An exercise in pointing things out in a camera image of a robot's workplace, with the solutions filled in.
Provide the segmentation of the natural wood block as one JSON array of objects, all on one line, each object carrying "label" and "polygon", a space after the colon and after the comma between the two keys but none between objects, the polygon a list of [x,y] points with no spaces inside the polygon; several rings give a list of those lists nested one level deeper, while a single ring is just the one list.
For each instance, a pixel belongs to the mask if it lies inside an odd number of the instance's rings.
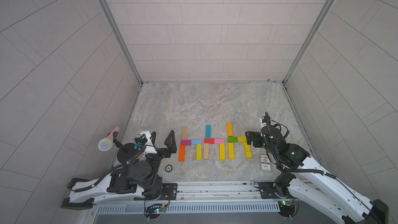
[{"label": "natural wood block", "polygon": [[208,160],[209,159],[209,144],[208,143],[204,143],[203,159],[204,160]]},{"label": "natural wood block", "polygon": [[182,128],[182,135],[181,135],[182,140],[187,140],[188,139],[188,127],[184,126]]}]

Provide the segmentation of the magenta block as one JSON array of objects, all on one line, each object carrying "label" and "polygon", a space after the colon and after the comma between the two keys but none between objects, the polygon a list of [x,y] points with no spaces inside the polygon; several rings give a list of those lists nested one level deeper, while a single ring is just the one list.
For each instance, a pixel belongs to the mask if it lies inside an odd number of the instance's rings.
[{"label": "magenta block", "polygon": [[182,140],[181,141],[181,145],[184,145],[184,146],[191,146],[191,140]]}]

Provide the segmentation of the small yellow block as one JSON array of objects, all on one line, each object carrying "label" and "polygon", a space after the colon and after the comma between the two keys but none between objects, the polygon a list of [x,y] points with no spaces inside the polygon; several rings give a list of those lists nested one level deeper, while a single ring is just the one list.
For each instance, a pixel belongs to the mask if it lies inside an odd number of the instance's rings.
[{"label": "small yellow block", "polygon": [[247,139],[246,139],[245,136],[239,136],[239,137],[238,137],[238,142],[239,142],[239,143],[246,143],[246,142],[247,142]]}]

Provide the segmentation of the light blue block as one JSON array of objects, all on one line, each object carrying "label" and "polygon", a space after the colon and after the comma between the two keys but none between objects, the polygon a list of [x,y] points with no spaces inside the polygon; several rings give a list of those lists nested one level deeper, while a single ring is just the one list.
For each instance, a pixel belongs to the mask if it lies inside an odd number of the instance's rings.
[{"label": "light blue block", "polygon": [[202,144],[202,140],[201,139],[191,140],[191,145],[201,145],[201,144]]}]

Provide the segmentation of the green block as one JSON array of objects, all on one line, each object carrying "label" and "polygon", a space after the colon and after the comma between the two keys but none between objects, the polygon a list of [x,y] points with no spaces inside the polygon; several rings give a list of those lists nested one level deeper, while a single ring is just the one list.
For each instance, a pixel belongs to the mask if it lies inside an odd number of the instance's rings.
[{"label": "green block", "polygon": [[238,143],[238,137],[228,136],[228,143]]}]

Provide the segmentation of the amber orange block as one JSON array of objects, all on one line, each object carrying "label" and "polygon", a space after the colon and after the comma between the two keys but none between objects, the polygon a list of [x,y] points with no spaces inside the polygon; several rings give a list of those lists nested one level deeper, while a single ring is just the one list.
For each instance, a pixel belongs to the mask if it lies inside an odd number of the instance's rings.
[{"label": "amber orange block", "polygon": [[233,136],[233,127],[231,123],[227,123],[227,132],[228,132],[228,137]]}]

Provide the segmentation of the teal block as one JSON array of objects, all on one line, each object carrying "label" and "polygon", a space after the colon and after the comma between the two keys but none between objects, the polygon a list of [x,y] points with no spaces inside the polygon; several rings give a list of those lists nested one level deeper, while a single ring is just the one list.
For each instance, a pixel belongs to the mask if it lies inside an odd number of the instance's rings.
[{"label": "teal block", "polygon": [[206,136],[205,136],[205,138],[206,139],[210,139],[211,138],[211,125],[207,125],[206,126]]}]

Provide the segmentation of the red block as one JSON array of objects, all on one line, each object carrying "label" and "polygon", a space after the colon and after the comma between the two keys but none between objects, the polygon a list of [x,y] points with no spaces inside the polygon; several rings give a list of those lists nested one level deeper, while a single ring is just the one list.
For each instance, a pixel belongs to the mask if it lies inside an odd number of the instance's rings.
[{"label": "red block", "polygon": [[215,139],[204,139],[204,143],[205,144],[214,144],[215,143]]}]

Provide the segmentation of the pink block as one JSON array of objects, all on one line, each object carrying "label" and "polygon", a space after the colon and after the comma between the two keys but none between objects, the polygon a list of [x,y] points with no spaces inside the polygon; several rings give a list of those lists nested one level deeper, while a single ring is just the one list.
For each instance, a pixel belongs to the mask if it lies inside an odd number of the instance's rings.
[{"label": "pink block", "polygon": [[225,141],[224,141],[224,139],[215,139],[215,140],[214,140],[214,143],[215,143],[215,144],[224,144]]}]

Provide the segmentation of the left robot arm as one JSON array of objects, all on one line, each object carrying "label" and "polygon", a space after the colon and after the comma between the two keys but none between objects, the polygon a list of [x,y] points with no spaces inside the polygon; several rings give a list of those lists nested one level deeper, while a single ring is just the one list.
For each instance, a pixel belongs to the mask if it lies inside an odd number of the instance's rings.
[{"label": "left robot arm", "polygon": [[119,165],[105,172],[98,179],[72,178],[67,188],[70,194],[63,199],[61,208],[71,210],[91,209],[105,201],[113,200],[175,200],[177,184],[165,184],[158,175],[161,161],[177,152],[175,132],[171,130],[163,148],[155,146],[156,132],[143,131],[134,142],[123,145],[117,140],[120,131],[115,127],[100,140],[98,148],[118,150]]}]

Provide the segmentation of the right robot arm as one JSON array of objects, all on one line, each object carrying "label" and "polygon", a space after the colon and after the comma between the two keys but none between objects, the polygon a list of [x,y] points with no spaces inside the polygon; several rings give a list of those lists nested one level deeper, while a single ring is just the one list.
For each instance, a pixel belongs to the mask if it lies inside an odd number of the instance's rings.
[{"label": "right robot arm", "polygon": [[272,184],[255,183],[262,192],[281,199],[302,200],[337,224],[386,224],[389,207],[379,199],[371,200],[354,191],[327,171],[309,152],[286,142],[283,124],[268,113],[260,118],[259,132],[245,133],[247,144],[264,148],[276,163],[280,175]]}]

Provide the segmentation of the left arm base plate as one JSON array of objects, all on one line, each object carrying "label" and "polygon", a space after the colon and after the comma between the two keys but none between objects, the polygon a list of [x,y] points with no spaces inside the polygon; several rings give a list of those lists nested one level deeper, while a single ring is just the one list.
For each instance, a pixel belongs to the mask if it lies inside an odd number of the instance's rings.
[{"label": "left arm base plate", "polygon": [[157,198],[157,200],[176,200],[177,187],[177,183],[163,183],[162,194]]}]

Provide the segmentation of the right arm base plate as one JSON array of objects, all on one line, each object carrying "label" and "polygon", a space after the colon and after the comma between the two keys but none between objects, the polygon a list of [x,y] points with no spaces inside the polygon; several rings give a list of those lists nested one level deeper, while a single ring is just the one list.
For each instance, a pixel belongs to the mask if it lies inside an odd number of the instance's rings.
[{"label": "right arm base plate", "polygon": [[294,199],[288,191],[289,184],[279,181],[254,182],[254,187],[260,192],[262,199]]}]

